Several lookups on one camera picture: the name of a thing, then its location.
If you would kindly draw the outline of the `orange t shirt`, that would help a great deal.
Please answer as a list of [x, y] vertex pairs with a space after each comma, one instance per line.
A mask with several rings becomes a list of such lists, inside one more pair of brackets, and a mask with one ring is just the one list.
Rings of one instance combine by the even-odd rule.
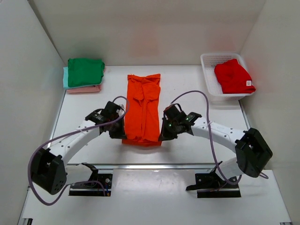
[[144, 77], [127, 76], [127, 106], [123, 144], [141, 147], [158, 147], [161, 142], [158, 104], [161, 74]]

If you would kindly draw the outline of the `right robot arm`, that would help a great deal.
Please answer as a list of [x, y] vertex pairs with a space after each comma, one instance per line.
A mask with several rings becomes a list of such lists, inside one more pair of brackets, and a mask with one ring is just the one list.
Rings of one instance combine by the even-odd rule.
[[225, 127], [195, 112], [185, 114], [179, 104], [172, 104], [163, 112], [159, 140], [170, 141], [183, 133], [208, 139], [212, 148], [214, 143], [218, 143], [235, 153], [230, 160], [216, 160], [212, 171], [205, 174], [199, 183], [187, 186], [187, 191], [219, 190], [227, 184], [238, 184], [242, 175], [267, 178], [262, 171], [273, 153], [257, 129], [243, 131]]

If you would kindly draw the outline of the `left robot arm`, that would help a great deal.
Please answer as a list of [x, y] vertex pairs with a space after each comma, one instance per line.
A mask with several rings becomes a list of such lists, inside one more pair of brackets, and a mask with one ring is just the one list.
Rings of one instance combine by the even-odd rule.
[[51, 195], [69, 184], [83, 182], [92, 187], [98, 182], [96, 168], [88, 163], [68, 166], [69, 161], [90, 141], [108, 132], [112, 139], [126, 139], [123, 105], [107, 102], [103, 109], [88, 114], [73, 132], [62, 135], [45, 149], [40, 147], [32, 155], [28, 166], [31, 185], [36, 184]]

